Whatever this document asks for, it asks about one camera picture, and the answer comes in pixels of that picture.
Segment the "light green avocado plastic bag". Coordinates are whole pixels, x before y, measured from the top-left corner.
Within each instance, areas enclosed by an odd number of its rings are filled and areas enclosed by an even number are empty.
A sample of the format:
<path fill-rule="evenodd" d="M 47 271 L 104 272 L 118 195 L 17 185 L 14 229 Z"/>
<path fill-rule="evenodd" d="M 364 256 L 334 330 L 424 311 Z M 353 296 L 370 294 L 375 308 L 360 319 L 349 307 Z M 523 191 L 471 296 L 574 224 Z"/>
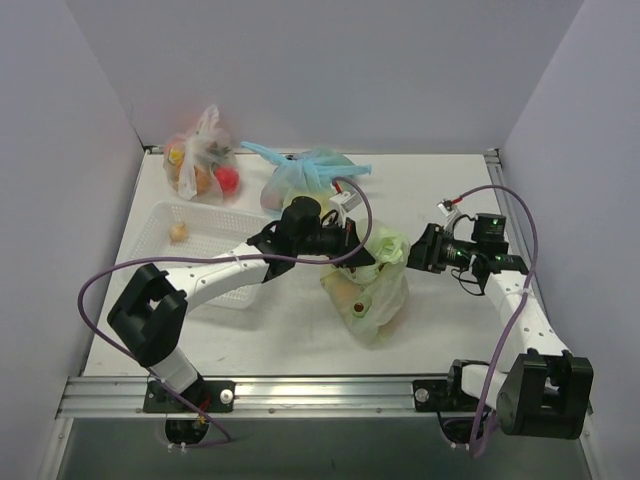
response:
<path fill-rule="evenodd" d="M 410 253 L 408 237 L 374 221 L 365 244 L 375 263 L 365 267 L 325 266 L 320 284 L 352 336 L 374 345 L 391 332 L 391 324 L 409 295 L 405 271 Z"/>

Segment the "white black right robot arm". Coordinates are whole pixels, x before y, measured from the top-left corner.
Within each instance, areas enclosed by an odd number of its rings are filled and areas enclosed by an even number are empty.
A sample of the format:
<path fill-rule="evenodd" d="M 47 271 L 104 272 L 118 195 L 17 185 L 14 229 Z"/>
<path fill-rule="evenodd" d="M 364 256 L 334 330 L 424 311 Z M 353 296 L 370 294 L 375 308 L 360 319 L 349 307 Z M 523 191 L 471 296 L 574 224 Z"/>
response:
<path fill-rule="evenodd" d="M 508 251 L 505 226 L 502 215 L 479 214 L 465 241 L 452 228 L 430 223 L 412 245 L 411 269 L 470 273 L 505 328 L 499 344 L 514 341 L 519 349 L 505 373 L 490 362 L 454 361 L 443 388 L 415 405 L 469 411 L 483 400 L 483 410 L 496 413 L 507 435 L 574 440 L 589 407 L 593 367 L 554 333 L 527 281 L 528 267 Z"/>

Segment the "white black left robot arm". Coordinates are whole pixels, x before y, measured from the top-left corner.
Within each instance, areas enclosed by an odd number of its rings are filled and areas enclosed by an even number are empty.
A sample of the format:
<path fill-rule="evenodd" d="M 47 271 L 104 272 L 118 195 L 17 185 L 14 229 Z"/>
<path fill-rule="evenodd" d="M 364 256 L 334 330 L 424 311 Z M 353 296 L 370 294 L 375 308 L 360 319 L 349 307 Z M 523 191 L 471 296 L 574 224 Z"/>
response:
<path fill-rule="evenodd" d="M 135 361 L 167 386 L 167 400 L 180 411 L 193 410 L 204 382 L 178 346 L 187 314 L 238 288 L 274 280 L 299 263 L 373 265 L 366 234 L 348 216 L 362 202 L 344 191 L 331 197 L 323 214 L 315 199 L 299 196 L 280 219 L 207 263 L 168 270 L 143 265 L 111 308 L 108 323 Z"/>

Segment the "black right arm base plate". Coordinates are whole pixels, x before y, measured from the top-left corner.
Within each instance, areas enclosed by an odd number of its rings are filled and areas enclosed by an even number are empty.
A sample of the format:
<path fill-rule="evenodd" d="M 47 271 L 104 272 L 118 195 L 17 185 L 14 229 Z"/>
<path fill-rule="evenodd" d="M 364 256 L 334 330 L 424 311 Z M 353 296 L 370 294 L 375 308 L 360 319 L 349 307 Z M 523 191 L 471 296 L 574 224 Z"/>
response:
<path fill-rule="evenodd" d="M 471 413 L 478 400 L 447 380 L 419 379 L 412 382 L 414 410 L 421 413 Z"/>

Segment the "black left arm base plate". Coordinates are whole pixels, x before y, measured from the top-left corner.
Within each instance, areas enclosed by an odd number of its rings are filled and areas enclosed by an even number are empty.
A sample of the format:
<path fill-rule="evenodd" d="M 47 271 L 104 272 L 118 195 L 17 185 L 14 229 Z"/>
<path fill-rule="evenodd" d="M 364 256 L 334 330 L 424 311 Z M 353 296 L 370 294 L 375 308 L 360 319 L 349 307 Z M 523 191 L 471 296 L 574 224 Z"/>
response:
<path fill-rule="evenodd" d="M 233 410 L 236 384 L 227 379 L 198 380 L 181 396 L 207 413 L 229 413 Z M 172 396 L 157 380 L 149 380 L 142 410 L 144 413 L 186 413 L 186 405 Z"/>

